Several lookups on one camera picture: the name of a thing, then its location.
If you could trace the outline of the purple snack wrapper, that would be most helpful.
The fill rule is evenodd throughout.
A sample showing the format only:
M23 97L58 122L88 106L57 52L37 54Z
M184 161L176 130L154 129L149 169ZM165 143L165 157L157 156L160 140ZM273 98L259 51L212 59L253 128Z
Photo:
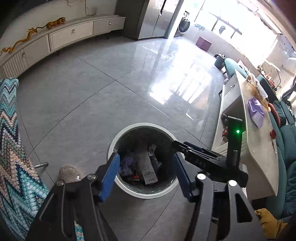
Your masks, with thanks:
M133 154L126 155L120 161L119 174L122 177L132 176L135 172Z

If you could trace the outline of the white round trash bin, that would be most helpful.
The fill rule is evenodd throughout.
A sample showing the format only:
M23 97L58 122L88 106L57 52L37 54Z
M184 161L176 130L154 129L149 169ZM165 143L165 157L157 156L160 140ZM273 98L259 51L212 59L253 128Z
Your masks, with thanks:
M179 183L172 163L171 143L175 140L171 132L154 123L135 123L122 129L111 141L107 156L117 153L121 161L126 155L133 154L135 172L132 176L122 177L118 171L117 186L140 199L155 199L170 193ZM147 153L150 145L157 146L154 153L162 163L158 171L153 169Z

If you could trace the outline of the mustard yellow cushion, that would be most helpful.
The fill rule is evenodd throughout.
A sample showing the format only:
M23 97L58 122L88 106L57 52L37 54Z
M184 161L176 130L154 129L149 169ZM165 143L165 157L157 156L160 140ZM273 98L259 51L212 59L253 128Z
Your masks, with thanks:
M257 209L254 212L259 218L267 240L276 240L281 231L287 226L286 222L278 221L266 208Z

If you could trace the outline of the zigzag patterned tablecloth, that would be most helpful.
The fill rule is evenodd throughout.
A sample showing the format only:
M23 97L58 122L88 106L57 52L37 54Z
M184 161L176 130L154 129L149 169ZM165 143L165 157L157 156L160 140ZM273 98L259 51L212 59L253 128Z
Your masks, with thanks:
M1 79L1 218L25 240L49 190L22 144L16 114L16 78Z

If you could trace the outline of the purple bag on table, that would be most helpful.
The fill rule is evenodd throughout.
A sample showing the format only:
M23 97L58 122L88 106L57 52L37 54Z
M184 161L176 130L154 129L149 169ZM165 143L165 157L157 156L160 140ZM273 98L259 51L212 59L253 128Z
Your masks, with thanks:
M255 97L251 97L248 100L247 105L251 120L254 122L257 128L262 128L265 117L263 106Z

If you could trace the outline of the beige coffee table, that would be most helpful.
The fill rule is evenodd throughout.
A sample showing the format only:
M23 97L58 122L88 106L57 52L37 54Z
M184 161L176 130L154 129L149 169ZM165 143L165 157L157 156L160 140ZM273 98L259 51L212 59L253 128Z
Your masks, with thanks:
M248 110L247 102L251 97L247 79L235 71L231 79L222 86L221 106L211 150L224 156L227 154L228 144L222 143L221 114L243 120L245 131L242 133L240 162L248 169L247 197L254 200L277 195L279 171L276 141L270 137L273 127L268 111L263 110L263 126L258 128L251 120Z

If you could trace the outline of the teal sofa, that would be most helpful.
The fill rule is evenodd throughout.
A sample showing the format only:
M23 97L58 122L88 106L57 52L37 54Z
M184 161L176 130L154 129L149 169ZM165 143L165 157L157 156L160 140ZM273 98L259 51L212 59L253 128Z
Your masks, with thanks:
M245 78L252 90L249 78ZM276 196L252 201L256 209L265 207L276 218L280 219L289 217L295 212L295 125L278 126L273 113L268 111L268 115L273 127L273 130L270 131L270 137L276 141L277 147L278 191Z

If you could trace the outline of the purple square stool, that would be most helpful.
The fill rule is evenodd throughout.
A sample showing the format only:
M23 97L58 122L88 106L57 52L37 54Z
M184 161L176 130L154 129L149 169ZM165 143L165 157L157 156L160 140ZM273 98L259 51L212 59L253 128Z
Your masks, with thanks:
M206 52L209 50L211 45L212 45L212 43L210 41L208 41L207 39L203 38L202 36L200 36L196 41L196 46Z

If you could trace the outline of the washing machine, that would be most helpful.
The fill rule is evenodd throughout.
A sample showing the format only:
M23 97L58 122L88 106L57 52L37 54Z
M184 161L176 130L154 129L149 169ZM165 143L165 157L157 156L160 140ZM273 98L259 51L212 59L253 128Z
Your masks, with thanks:
M174 37L180 37L180 36L184 35L185 32L187 32L187 30L190 27L189 15L190 15L190 13L188 11L184 12L184 15L181 18L181 21L177 27Z

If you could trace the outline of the white TV cabinet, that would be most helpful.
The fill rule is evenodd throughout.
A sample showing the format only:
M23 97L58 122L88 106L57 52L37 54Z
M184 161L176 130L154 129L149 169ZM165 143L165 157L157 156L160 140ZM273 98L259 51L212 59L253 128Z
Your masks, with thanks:
M52 29L43 28L31 39L18 43L11 53L1 56L1 79L17 78L47 56L91 37L122 30L125 17L98 15L67 21Z

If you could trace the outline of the grey steel refrigerator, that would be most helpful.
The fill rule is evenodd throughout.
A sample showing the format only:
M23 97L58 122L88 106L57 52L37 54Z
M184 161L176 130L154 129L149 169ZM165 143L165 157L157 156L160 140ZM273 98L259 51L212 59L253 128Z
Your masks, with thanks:
M183 3L179 0L118 0L115 13L125 17L122 34L127 38L168 39Z

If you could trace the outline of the golden dragon figurine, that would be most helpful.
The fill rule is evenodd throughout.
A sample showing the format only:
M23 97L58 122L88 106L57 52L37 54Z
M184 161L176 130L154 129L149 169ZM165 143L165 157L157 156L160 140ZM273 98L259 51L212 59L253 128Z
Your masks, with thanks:
M4 47L3 49L1 49L1 55L3 53L12 53L15 49L15 47L20 44L20 43L25 43L27 41L29 41L32 38L32 35L38 32L38 29L42 29L43 27L36 27L36 28L30 28L27 30L28 34L27 37L25 39L20 39L18 41L15 42L15 44L12 47Z

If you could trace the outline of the golden tiger figurine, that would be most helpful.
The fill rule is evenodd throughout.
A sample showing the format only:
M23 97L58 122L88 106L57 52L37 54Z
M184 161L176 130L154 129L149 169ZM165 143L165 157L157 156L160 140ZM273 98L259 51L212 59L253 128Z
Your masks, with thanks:
M45 25L45 27L46 27L47 29L52 29L52 28L54 28L54 27L56 27L56 26L58 26L58 25L62 25L62 24L64 24L64 23L66 23L66 18L65 18L65 17L60 17L59 19L57 19L57 20L55 20L55 21L48 22L48 23Z

